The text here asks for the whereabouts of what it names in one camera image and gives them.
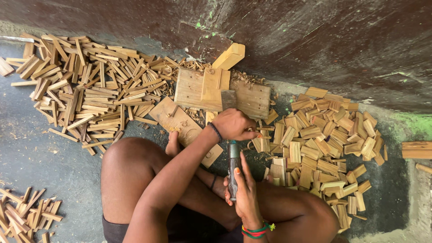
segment shorts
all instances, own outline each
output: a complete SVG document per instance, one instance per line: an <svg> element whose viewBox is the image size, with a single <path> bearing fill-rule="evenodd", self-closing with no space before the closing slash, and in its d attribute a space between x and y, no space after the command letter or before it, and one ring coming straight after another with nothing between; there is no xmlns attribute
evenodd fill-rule
<svg viewBox="0 0 432 243"><path fill-rule="evenodd" d="M104 236L108 243L121 243L126 235L128 224L112 224L102 215ZM241 224L227 232L213 219L175 205L167 222L169 243L243 243Z"/></svg>

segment beaded bracelet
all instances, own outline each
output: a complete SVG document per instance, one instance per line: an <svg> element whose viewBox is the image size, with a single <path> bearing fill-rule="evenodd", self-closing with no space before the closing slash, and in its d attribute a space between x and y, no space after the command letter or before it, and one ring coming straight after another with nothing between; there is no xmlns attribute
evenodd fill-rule
<svg viewBox="0 0 432 243"><path fill-rule="evenodd" d="M261 229L248 230L242 225L241 226L241 233L243 235L248 236L249 238L252 238L252 239L260 239L266 233L267 228L269 228L270 231L273 231L276 228L276 226L274 224L269 225L267 222L264 222L264 227L262 227Z"/></svg>
<svg viewBox="0 0 432 243"><path fill-rule="evenodd" d="M215 130L217 136L219 137L219 143L222 143L222 141L223 141L222 136L220 135L220 133L217 130L217 128L215 127L215 125L213 125L213 123L211 123L211 122L208 122L207 125L210 125L210 127L212 127L213 130Z"/></svg>

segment concrete floor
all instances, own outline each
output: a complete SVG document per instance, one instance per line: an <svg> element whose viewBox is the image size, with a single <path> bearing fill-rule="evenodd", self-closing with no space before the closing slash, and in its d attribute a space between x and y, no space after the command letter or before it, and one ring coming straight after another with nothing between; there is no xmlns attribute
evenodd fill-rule
<svg viewBox="0 0 432 243"><path fill-rule="evenodd" d="M3 58L20 58L22 51L22 46L0 42L0 56ZM5 183L2 187L14 189L16 194L23 194L28 186L38 190L46 188L44 198L56 195L63 200L59 214L65 218L51 230L56 233L51 238L52 242L103 242L101 159L98 154L90 156L79 143L52 133L42 133L52 125L33 108L34 102L29 98L33 86L10 86L10 83L19 81L22 80L16 74L0 77L3 91L0 94L0 183ZM274 106L279 115L288 113L286 108L290 107L292 94L305 92L305 88L289 83L270 83L280 96ZM344 157L348 160L347 169L365 164L368 171L359 181L369 179L372 188L364 194L367 210L359 213L368 220L354 218L351 229L343 234L352 243L431 242L431 176L415 170L416 161L402 159L400 151L401 141L432 139L430 132L412 133L406 120L389 110L366 104L361 104L360 110L367 110L378 120L377 128L388 146L389 160L377 166L373 161L363 162L354 155ZM160 146L167 144L168 135L159 133L163 130L160 125L144 130L138 124L130 122L124 137L145 137ZM226 148L225 145L222 147L224 154L209 171L225 176ZM271 162L253 151L246 151L245 155L254 178L261 180L265 166L270 166ZM427 160L417 162L428 164Z"/></svg>

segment wall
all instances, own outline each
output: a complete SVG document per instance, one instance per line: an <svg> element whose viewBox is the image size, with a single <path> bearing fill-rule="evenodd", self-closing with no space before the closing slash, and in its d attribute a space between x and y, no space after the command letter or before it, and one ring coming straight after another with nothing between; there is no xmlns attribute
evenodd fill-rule
<svg viewBox="0 0 432 243"><path fill-rule="evenodd" d="M212 62L405 112L431 113L430 0L0 0L0 20Z"/></svg>

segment chisel handle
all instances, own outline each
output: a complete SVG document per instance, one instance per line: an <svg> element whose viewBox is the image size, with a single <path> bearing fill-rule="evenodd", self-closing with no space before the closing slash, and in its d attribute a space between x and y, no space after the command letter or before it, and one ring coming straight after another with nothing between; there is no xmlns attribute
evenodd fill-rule
<svg viewBox="0 0 432 243"><path fill-rule="evenodd" d="M240 147L238 144L229 144L228 145L228 191L231 194L231 201L236 201L237 194L237 181L234 178L234 169L241 169L241 159L240 159Z"/></svg>

